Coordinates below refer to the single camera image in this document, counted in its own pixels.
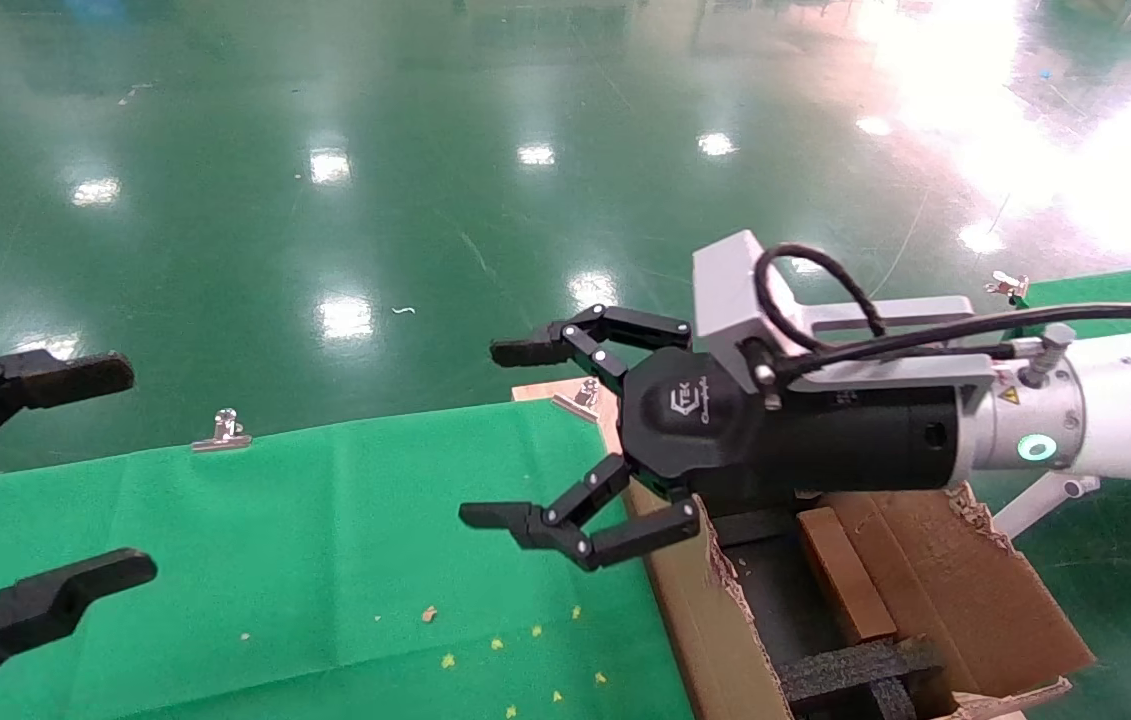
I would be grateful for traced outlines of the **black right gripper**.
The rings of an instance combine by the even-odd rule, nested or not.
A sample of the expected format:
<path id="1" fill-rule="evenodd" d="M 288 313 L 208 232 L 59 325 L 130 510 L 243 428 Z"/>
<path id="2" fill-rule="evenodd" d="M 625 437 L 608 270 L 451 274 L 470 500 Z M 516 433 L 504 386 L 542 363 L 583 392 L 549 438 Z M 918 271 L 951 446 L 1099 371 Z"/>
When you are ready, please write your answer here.
<path id="1" fill-rule="evenodd" d="M 655 354 L 629 370 L 606 342 Z M 955 388 L 784 389 L 771 409 L 715 357 L 685 352 L 690 346 L 689 322 L 608 305 L 551 322 L 525 340 L 489 342 L 498 366 L 575 363 L 620 393 L 620 441 L 629 462 L 606 456 L 549 506 L 461 503 L 463 523 L 506 530 L 523 550 L 555 550 L 594 571 L 642 559 L 701 530 L 702 511 L 685 497 L 585 534 L 585 524 L 632 483 L 632 466 L 656 495 L 688 492 L 706 500 L 927 491 L 952 483 L 961 442 Z"/>

